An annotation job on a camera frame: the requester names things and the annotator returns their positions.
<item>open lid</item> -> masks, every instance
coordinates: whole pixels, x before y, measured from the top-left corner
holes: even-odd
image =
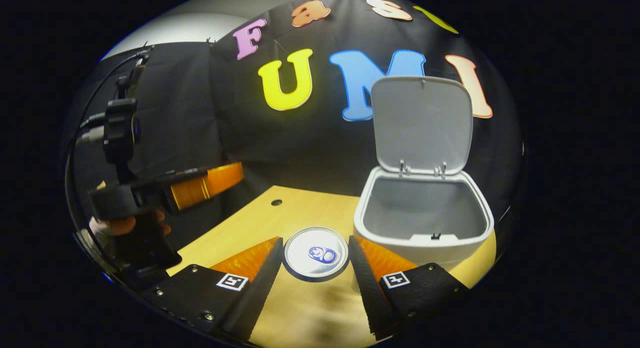
[[[467,89],[455,80],[391,76],[371,88],[377,161],[386,171],[446,175],[467,164],[473,111]]]

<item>wooden table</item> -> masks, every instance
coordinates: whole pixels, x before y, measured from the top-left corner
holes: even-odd
[[[274,200],[282,200],[272,205]],[[247,248],[279,236],[284,243],[306,227],[327,227],[349,241],[359,197],[272,186],[214,229],[179,250],[182,263],[210,267]],[[492,233],[469,259],[447,270],[467,287],[493,266],[496,238]],[[304,282],[280,266],[250,341],[266,348],[361,348],[376,343],[370,333],[360,293],[354,289],[349,263],[338,277]]]

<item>foam letter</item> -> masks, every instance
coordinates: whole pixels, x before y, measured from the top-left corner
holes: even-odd
[[[330,8],[325,8],[321,1],[308,1],[293,10],[291,16],[293,27],[302,27],[308,25],[311,21],[321,20],[331,13]]]
[[[450,31],[452,33],[458,34],[458,31],[455,30],[452,26],[448,25],[447,23],[444,22],[444,20],[436,17],[435,15],[429,13],[428,11],[426,11],[425,9],[422,9],[421,7],[414,5],[413,8],[417,9],[418,11],[421,11],[422,13],[424,13],[425,16],[427,16],[430,20],[432,20],[435,24],[439,25],[440,27],[446,29],[447,31]]]
[[[342,118],[345,121],[365,121],[373,117],[373,111],[367,105],[365,90],[371,94],[371,87],[382,77],[424,76],[423,64],[426,59],[416,51],[395,51],[386,74],[361,51],[335,52],[329,56],[329,61],[340,67],[344,77],[347,108],[342,111]]]
[[[269,107],[276,111],[286,111],[294,109],[304,104],[311,96],[313,84],[311,82],[311,68],[309,67],[309,57],[313,51],[309,48],[300,49],[286,57],[286,61],[293,63],[295,70],[295,81],[297,86],[291,93],[283,93],[280,85],[279,68],[282,62],[279,60],[270,61],[258,69],[258,76],[262,77],[262,88],[264,99]]]
[[[262,38],[262,32],[260,32],[259,27],[264,27],[266,25],[267,21],[260,18],[233,33],[235,40],[238,42],[238,59],[243,59],[246,56],[254,54],[256,51],[258,51],[258,47],[253,45],[251,41],[260,41],[260,38]]]
[[[395,2],[384,0],[366,0],[366,3],[373,7],[373,11],[378,15],[387,18],[396,18],[396,20],[410,21],[413,20],[411,14],[402,10]]]
[[[462,85],[471,96],[473,117],[491,118],[494,115],[494,111],[489,104],[487,104],[487,98],[485,98],[485,93],[482,90],[482,86],[480,86],[478,75],[476,75],[476,64],[458,55],[449,54],[444,58],[455,67],[462,81]]]

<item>can top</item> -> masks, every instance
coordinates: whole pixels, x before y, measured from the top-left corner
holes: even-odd
[[[286,241],[283,263],[294,277],[324,282],[340,275],[349,262],[349,246],[327,227],[301,229]]]

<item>blue letter m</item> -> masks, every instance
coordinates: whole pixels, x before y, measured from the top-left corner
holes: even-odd
[[[347,108],[342,111],[342,118],[345,121],[366,121],[373,117],[373,111],[367,105],[365,90],[371,94],[371,87],[382,77],[424,76],[426,59],[416,51],[395,51],[386,74],[361,51],[335,52],[329,56],[329,61],[340,67],[344,77]]]

